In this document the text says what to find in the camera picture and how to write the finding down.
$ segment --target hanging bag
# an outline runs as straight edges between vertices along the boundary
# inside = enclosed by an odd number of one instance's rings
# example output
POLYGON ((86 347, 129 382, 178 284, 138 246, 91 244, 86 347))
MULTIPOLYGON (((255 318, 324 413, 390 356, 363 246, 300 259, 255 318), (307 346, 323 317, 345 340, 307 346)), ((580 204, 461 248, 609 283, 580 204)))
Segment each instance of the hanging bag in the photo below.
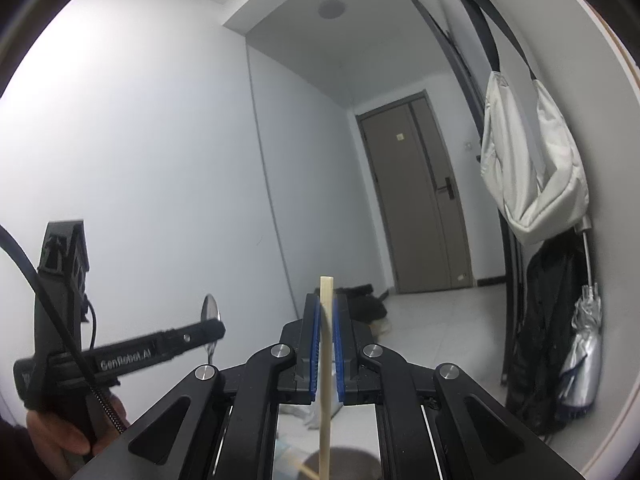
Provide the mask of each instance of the hanging bag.
POLYGON ((523 244, 566 231, 585 215, 587 180, 566 121, 533 73, 517 38, 490 0, 461 0, 478 33, 492 72, 486 89, 480 172, 491 196, 523 244), (511 41, 529 68, 537 94, 536 117, 546 174, 539 174, 527 145, 524 119, 513 89, 500 72, 500 58, 482 11, 511 41))

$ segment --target umbrella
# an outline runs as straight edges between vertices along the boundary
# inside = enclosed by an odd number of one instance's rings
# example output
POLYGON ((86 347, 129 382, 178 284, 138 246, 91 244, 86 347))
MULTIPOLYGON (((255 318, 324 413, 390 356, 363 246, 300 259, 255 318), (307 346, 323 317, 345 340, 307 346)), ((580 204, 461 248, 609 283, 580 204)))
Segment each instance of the umbrella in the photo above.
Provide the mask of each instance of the umbrella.
POLYGON ((587 261, 588 284, 575 302, 572 326, 576 333, 560 371, 556 418, 569 421, 584 416, 593 406, 602 365, 602 302, 598 284, 591 277, 587 233, 582 231, 587 261))

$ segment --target metal screw cap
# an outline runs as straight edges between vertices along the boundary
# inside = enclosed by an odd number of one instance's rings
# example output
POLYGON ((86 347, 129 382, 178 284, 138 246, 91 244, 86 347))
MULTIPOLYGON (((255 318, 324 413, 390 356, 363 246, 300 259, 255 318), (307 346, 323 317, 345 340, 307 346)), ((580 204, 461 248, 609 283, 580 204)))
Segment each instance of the metal screw cap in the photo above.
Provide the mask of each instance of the metal screw cap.
POLYGON ((460 375, 460 370, 456 365, 445 364, 440 367, 440 375, 445 379, 455 379, 460 375))
POLYGON ((271 347, 271 355, 274 357, 286 357, 291 352, 291 348, 282 343, 271 347))
POLYGON ((379 357, 382 355, 382 346, 367 345, 362 349, 362 353, 367 357, 379 357))
POLYGON ((196 368, 196 377, 201 381, 206 381, 216 374, 216 369, 211 365, 202 365, 196 368))

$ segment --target white bag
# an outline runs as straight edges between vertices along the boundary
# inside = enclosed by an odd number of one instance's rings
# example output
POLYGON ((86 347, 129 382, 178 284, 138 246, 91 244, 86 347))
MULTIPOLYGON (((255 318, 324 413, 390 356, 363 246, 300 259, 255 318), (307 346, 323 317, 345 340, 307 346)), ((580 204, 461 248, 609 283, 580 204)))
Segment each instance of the white bag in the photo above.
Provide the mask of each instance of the white bag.
POLYGON ((515 98, 504 76, 492 72, 486 90, 480 173, 516 238, 535 244, 578 223, 589 205, 580 154, 564 117, 544 85, 533 80, 547 164, 544 182, 529 155, 515 98))

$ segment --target door frame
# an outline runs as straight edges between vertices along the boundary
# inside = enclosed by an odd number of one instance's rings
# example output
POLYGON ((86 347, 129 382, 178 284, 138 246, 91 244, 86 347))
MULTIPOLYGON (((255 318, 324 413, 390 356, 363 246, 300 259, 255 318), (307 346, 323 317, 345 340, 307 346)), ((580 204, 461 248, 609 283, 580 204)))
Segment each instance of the door frame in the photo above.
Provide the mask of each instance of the door frame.
MULTIPOLYGON (((466 235, 466 222, 465 222, 465 215, 462 211, 462 199, 460 198, 460 192, 458 191, 458 183, 456 181, 456 175, 453 171, 453 167, 451 165, 451 158, 449 156, 449 149, 447 148, 447 144, 444 141, 444 137, 442 136, 442 129, 440 127, 440 123, 438 122, 438 118, 436 117, 436 114, 433 111, 433 105, 431 104, 431 100, 429 99, 429 95, 427 94, 426 90, 423 90, 421 92, 415 93, 415 94, 411 94, 407 97, 403 97, 401 99, 398 99, 396 101, 392 101, 386 105, 382 105, 378 108, 374 108, 373 110, 369 110, 368 112, 364 112, 363 114, 359 114, 356 115, 356 122, 358 123, 358 130, 360 131, 360 139, 362 140, 362 144, 364 146, 364 151, 365 154, 367 155, 367 163, 369 164, 369 173, 372 177, 373 180, 373 186, 376 190, 376 201, 378 202, 378 210, 380 211, 380 216, 382 217, 382 225, 384 227, 385 230, 385 238, 386 238, 386 246, 388 248, 389 251, 389 257, 391 260, 391 269, 393 271, 393 276, 394 276, 394 288, 397 291, 398 290, 398 271, 396 269, 396 261, 395 261, 395 257, 394 257, 394 248, 393 248, 393 244, 391 243, 391 237, 389 234, 389 229, 388 229, 388 225, 387 225, 387 221, 386 221, 386 215, 385 215, 385 209, 382 207, 382 200, 380 199, 380 187, 378 186, 378 178, 376 176, 376 171, 374 170, 373 167, 373 161, 371 159, 371 153, 369 151, 369 144, 367 143, 367 137, 365 136, 364 133, 364 129, 362 127, 362 121, 373 117, 375 115, 381 114, 382 112, 386 112, 387 110, 391 110, 392 108, 397 108, 399 106, 402 106, 404 104, 407 103, 411 103, 413 101, 416 101, 418 99, 424 98, 425 101, 427 101, 427 106, 429 107, 429 110, 431 111, 431 115, 433 116, 433 121, 436 125, 436 130, 438 131, 438 135, 440 136, 440 141, 442 142, 442 145, 444 147, 444 151, 447 154, 447 166, 449 167, 449 171, 451 174, 451 181, 452 181, 452 185, 453 185, 453 189, 454 192, 456 193, 456 196, 458 197, 458 200, 456 201, 457 205, 458 205, 458 213, 460 214, 460 219, 462 220, 462 235, 465 241, 465 256, 466 256, 466 266, 467 266, 467 271, 468 275, 470 277, 469 286, 466 287, 457 287, 457 288, 471 288, 473 286, 475 286, 476 284, 476 279, 473 275, 473 270, 471 267, 471 253, 469 251, 469 240, 468 237, 466 235)), ((420 140, 420 146, 422 147, 422 155, 426 160, 426 163, 428 165, 428 167, 430 168, 430 163, 429 163, 429 154, 427 152, 427 148, 424 142, 424 138, 422 136, 422 131, 420 129, 420 125, 417 123, 417 121, 415 121, 415 127, 416 130, 418 132, 418 140, 420 140)), ((436 200, 436 207, 438 208, 438 216, 440 216, 440 205, 438 204, 438 201, 436 200)), ((447 239, 446 237, 444 237, 444 243, 446 245, 447 243, 447 239)), ((451 288, 447 288, 444 290, 455 290, 453 287, 451 288)))

